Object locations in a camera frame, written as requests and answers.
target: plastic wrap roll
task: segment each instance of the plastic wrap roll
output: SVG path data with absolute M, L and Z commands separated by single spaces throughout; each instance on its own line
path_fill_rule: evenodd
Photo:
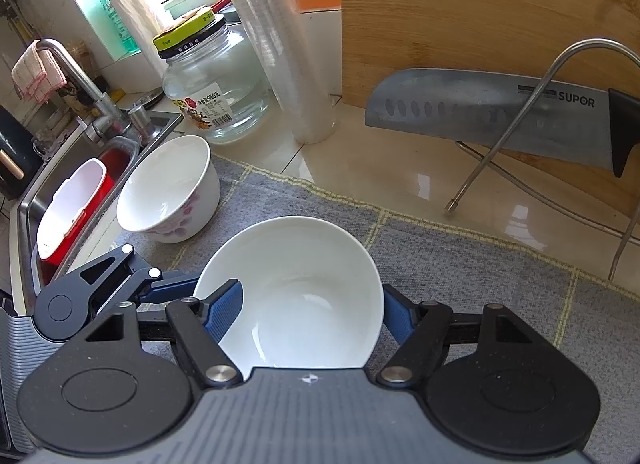
M 140 51 L 162 79 L 166 62 L 159 58 L 153 38 L 174 20 L 160 4 L 154 6 L 146 0 L 109 0 L 124 23 Z
M 295 0 L 232 0 L 293 136 L 314 143 L 334 131 L 328 91 L 310 59 Z

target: bowl with floral pattern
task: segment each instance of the bowl with floral pattern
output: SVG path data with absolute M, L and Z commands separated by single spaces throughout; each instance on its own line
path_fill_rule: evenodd
M 133 171 L 120 193 L 120 227 L 151 240 L 177 243 L 200 231 L 220 201 L 209 144 L 184 135 L 162 144 Z

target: blue gripper pad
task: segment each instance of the blue gripper pad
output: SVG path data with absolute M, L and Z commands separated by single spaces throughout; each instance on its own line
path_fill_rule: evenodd
M 411 304 L 413 306 L 414 304 L 409 300 L 406 300 L 407 303 L 401 303 L 398 298 L 386 289 L 386 285 L 383 285 L 383 291 L 385 298 L 383 322 L 398 344 L 402 345 L 414 333 L 411 314 L 407 308 L 407 305 Z
M 242 310 L 242 285 L 236 281 L 224 294 L 209 306 L 209 314 L 204 328 L 216 343 L 229 330 L 229 327 Z

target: yellow jar lid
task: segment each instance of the yellow jar lid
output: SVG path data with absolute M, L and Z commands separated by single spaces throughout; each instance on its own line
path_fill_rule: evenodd
M 167 50 L 183 42 L 189 36 L 201 31 L 214 18 L 211 7 L 204 6 L 194 9 L 180 16 L 154 38 L 154 45 L 158 51 Z

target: white bowl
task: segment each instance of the white bowl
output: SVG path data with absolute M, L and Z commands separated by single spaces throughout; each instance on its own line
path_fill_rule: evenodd
M 228 279 L 242 284 L 242 310 L 220 341 L 244 378 L 253 367 L 359 368 L 382 326 L 378 270 L 337 225 L 283 217 L 241 231 L 209 260 L 193 295 Z
M 210 221 L 220 181 L 209 144 L 184 135 L 162 144 L 133 171 L 118 200 L 118 223 L 155 241 L 187 240 Z

